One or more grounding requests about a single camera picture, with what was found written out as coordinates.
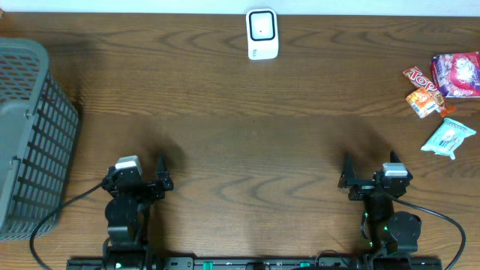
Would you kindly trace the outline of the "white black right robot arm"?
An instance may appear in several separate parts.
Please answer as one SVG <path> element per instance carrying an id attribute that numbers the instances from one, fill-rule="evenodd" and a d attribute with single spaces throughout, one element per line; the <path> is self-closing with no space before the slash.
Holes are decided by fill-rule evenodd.
<path id="1" fill-rule="evenodd" d="M 349 200 L 364 203 L 361 232 L 371 242 L 372 251 L 366 256 L 370 264 L 389 257 L 409 257 L 418 250 L 421 219 L 406 211 L 395 211 L 393 206 L 407 192 L 412 179 L 394 152 L 370 179 L 357 178 L 352 158 L 345 156 L 338 187 L 349 190 Z"/>

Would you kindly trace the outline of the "teal wet wipes packet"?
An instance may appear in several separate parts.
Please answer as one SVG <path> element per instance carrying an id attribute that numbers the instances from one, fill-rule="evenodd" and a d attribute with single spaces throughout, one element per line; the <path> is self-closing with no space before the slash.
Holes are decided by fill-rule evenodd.
<path id="1" fill-rule="evenodd" d="M 444 118 L 443 123 L 421 147 L 421 150 L 455 160 L 455 150 L 467 137 L 475 134 L 476 131 L 465 124 L 451 118 Z"/>

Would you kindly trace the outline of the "small orange box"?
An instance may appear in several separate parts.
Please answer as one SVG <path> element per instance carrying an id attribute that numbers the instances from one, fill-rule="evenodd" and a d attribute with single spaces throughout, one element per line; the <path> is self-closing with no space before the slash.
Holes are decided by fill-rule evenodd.
<path id="1" fill-rule="evenodd" d="M 438 105 L 429 92 L 421 87 L 406 96 L 405 101 L 413 108 L 420 119 L 438 110 Z"/>

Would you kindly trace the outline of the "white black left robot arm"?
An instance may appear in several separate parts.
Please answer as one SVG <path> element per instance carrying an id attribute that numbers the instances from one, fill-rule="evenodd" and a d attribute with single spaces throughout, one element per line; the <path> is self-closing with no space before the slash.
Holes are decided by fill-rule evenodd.
<path id="1" fill-rule="evenodd" d="M 174 188 L 164 158 L 157 159 L 155 181 L 142 179 L 136 155 L 121 157 L 108 168 L 101 187 L 112 199 L 105 209 L 108 239 L 103 244 L 102 269 L 162 269 L 161 259 L 149 246 L 150 208 Z"/>

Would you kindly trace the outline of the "red purple pad packet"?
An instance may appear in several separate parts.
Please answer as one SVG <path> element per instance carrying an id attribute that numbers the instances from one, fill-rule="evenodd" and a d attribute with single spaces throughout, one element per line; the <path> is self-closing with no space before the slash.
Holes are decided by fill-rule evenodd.
<path id="1" fill-rule="evenodd" d="M 430 69 L 435 86 L 446 98 L 479 97 L 479 52 L 436 55 Z"/>

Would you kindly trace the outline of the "orange chocolate bar wrapper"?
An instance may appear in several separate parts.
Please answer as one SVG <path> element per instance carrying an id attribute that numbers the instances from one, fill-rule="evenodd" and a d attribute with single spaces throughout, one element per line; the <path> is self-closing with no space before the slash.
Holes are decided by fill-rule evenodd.
<path id="1" fill-rule="evenodd" d="M 408 67 L 403 71 L 403 75 L 418 89 L 425 88 L 433 100 L 438 105 L 437 112 L 442 116 L 446 117 L 447 115 L 455 112 L 457 108 L 449 103 L 445 97 L 442 95 L 440 90 L 430 81 L 416 66 Z"/>

